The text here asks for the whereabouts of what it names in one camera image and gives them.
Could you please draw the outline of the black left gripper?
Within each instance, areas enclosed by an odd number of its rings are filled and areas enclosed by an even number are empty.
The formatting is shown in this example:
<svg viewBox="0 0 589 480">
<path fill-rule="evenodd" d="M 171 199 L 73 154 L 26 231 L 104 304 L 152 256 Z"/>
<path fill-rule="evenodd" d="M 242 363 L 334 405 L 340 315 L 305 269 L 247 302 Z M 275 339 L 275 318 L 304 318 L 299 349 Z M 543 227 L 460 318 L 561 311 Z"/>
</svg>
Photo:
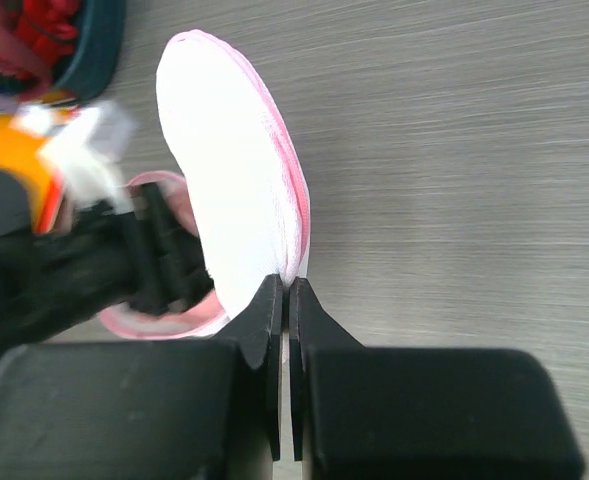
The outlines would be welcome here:
<svg viewBox="0 0 589 480">
<path fill-rule="evenodd" d="M 213 290 L 199 238 L 176 219 L 161 185 L 134 188 L 135 210 L 104 202 L 68 233 L 0 236 L 0 358 L 51 338 L 127 297 L 150 316 L 183 313 Z"/>
</svg>

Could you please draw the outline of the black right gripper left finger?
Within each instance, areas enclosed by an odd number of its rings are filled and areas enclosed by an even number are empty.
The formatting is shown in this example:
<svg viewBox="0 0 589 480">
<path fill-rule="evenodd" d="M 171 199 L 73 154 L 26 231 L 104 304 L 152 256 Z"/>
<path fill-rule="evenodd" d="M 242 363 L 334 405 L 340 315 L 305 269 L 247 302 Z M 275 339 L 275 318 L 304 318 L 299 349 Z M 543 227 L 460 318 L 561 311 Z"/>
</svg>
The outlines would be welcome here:
<svg viewBox="0 0 589 480">
<path fill-rule="evenodd" d="M 268 479 L 283 286 L 215 336 L 28 345 L 0 360 L 0 479 Z"/>
</svg>

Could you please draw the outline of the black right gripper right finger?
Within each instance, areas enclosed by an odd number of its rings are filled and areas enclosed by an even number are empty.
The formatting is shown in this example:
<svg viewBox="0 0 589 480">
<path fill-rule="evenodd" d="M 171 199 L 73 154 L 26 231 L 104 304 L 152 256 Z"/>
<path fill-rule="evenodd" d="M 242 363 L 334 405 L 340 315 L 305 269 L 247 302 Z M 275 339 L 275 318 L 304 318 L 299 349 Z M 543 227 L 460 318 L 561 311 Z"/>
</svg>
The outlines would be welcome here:
<svg viewBox="0 0 589 480">
<path fill-rule="evenodd" d="M 580 479 L 555 385 L 504 348 L 373 347 L 289 292 L 294 457 L 307 479 Z"/>
</svg>

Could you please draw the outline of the white mesh laundry bag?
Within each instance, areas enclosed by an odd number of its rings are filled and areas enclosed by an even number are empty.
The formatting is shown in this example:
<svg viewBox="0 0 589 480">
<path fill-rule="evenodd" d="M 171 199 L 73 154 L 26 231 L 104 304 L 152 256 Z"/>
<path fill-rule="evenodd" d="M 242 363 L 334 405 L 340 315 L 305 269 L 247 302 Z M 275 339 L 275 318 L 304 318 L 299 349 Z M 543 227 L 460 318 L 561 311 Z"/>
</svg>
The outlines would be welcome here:
<svg viewBox="0 0 589 480">
<path fill-rule="evenodd" d="M 225 41 L 200 30 L 175 35 L 157 67 L 156 98 L 175 174 L 187 185 L 211 292 L 228 317 L 223 328 L 266 276 L 290 285 L 306 275 L 307 183 L 267 86 Z"/>
</svg>

